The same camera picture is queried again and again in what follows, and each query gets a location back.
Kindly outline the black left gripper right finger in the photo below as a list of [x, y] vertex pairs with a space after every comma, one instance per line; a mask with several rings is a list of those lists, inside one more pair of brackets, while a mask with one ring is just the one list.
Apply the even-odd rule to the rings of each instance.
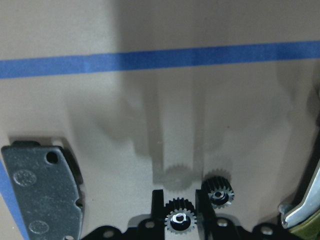
[[212, 208], [208, 194], [202, 189], [195, 190], [195, 210], [199, 239], [213, 240], [213, 225], [216, 214]]

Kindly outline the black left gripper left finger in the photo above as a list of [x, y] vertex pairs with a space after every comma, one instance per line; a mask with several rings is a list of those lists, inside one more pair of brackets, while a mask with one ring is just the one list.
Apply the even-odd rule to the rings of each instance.
[[165, 239], [165, 207], [164, 207], [164, 191], [156, 189], [152, 191], [151, 202], [151, 218], [154, 222], [152, 228], [154, 240]]

